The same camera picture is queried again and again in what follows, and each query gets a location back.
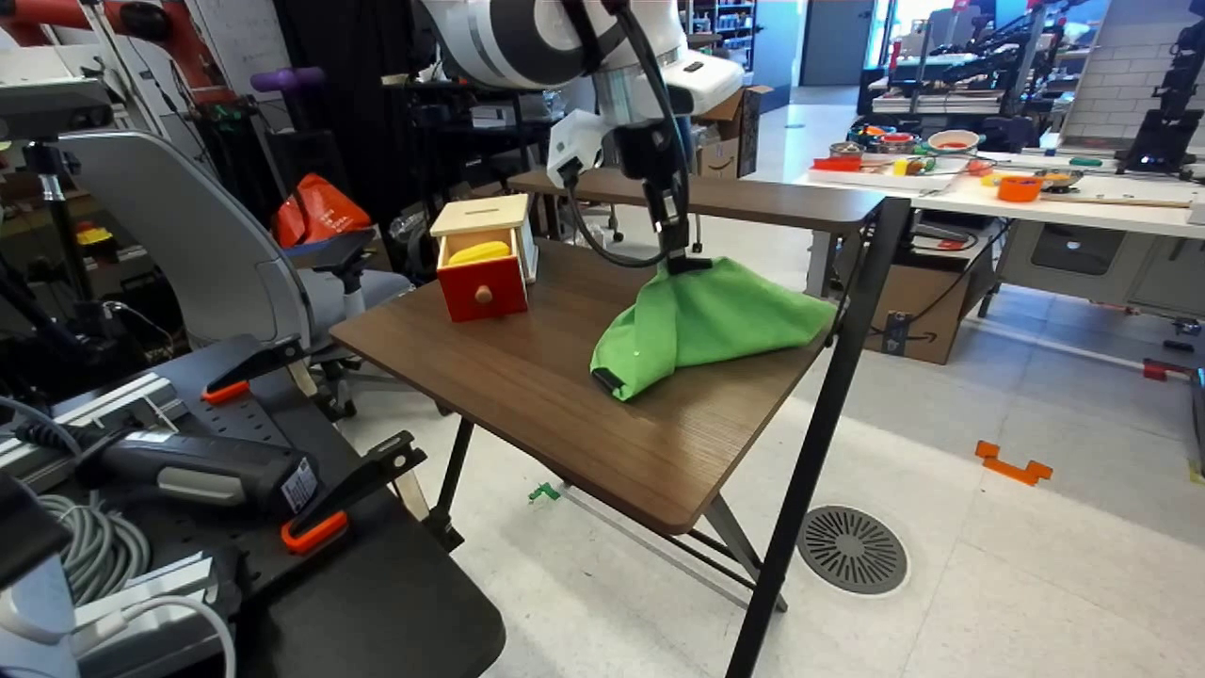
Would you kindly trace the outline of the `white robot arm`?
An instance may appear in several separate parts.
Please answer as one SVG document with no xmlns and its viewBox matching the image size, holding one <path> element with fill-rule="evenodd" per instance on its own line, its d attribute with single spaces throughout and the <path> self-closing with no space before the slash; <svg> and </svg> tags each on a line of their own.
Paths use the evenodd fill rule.
<svg viewBox="0 0 1205 678">
<path fill-rule="evenodd" d="M 741 92 L 746 73 L 691 44 L 677 0 L 422 0 L 436 32 L 442 81 L 549 92 L 589 81 L 596 108 L 570 108 L 547 140 L 547 181 L 580 199 L 608 151 L 642 185 L 657 255 L 617 255 L 591 232 L 589 248 L 617 269 L 703 273 L 691 242 L 691 122 Z"/>
</svg>

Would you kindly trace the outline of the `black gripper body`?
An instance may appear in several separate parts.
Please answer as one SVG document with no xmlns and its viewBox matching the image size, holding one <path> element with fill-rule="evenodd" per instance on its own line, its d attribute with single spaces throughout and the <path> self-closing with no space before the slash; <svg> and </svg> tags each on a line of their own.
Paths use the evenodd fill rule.
<svg viewBox="0 0 1205 678">
<path fill-rule="evenodd" d="M 691 247 L 691 164 L 682 125 L 670 119 L 615 125 L 604 114 L 570 108 L 549 129 L 547 181 L 574 191 L 584 175 L 604 166 L 604 151 L 617 151 L 629 181 L 642 181 L 662 248 Z"/>
</svg>

